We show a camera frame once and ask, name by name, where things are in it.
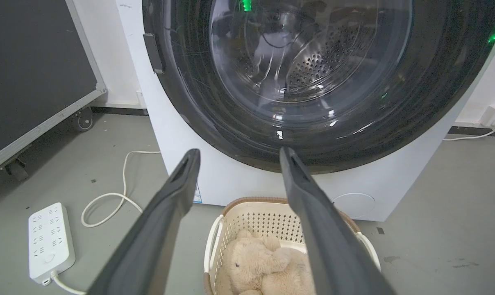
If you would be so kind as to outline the beige plush teddy bear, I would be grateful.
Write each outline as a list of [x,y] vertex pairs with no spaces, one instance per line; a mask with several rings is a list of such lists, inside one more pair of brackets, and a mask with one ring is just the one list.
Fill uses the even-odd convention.
[[316,295],[307,254],[240,230],[223,256],[216,295]]

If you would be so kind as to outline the white plastic laundry basket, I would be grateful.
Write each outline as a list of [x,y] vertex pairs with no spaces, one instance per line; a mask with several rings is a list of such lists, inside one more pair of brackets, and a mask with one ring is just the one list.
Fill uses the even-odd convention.
[[276,237],[282,247],[307,254],[300,218],[286,200],[271,197],[235,200],[214,221],[208,236],[203,279],[206,295],[216,295],[216,277],[223,264],[225,249],[244,229],[260,236]]

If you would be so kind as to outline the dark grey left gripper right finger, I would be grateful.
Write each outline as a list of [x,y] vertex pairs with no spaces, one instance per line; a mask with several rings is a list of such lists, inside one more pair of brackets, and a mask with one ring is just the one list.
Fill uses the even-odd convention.
[[298,154],[279,152],[288,204],[300,218],[317,295],[397,295]]

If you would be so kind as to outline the white washing machine body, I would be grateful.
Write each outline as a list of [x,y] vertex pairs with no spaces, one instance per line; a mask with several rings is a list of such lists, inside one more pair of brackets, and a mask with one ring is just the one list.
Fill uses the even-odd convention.
[[[175,170],[186,151],[199,149],[197,203],[225,206],[241,197],[285,197],[281,164],[280,172],[271,172],[238,162],[210,146],[186,125],[153,71],[144,37],[142,0],[115,2],[167,172]],[[325,174],[311,173],[304,163],[332,204],[356,220],[384,222],[433,157],[494,53],[495,42],[480,72],[455,106],[401,149],[363,166]]]

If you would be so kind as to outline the white power strip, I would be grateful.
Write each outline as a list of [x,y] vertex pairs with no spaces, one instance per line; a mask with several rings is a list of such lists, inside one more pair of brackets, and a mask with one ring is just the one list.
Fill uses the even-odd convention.
[[76,260],[69,217],[58,202],[33,213],[28,218],[28,253],[30,278],[43,286]]

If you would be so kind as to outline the black flight case on wheels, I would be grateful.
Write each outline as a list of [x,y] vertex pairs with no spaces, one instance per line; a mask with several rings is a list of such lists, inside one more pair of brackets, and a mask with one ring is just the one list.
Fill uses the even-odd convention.
[[25,180],[21,153],[63,121],[91,129],[105,93],[73,0],[0,0],[0,170]]

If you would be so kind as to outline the black round washing machine door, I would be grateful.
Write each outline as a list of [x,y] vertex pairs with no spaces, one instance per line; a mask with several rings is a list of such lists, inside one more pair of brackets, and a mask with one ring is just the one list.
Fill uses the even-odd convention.
[[495,42],[495,0],[142,0],[170,102],[238,162],[363,166],[442,119]]

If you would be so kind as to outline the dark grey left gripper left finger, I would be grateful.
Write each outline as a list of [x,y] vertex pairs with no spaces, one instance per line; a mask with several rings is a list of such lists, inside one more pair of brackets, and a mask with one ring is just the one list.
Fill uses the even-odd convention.
[[87,295],[164,295],[181,220],[190,211],[200,171],[188,150],[116,248]]

